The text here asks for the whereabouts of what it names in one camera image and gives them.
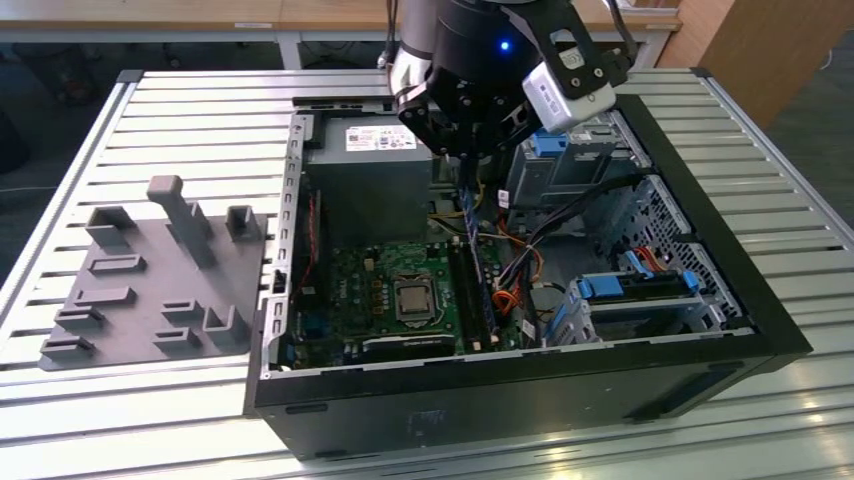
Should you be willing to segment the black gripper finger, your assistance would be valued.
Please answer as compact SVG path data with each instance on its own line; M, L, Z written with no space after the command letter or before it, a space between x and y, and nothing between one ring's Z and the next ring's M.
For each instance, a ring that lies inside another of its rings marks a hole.
M432 152L468 158L468 92L407 87L398 93L398 117Z
M496 102L477 131L477 157L513 150L541 128L541 119L529 100L517 106Z

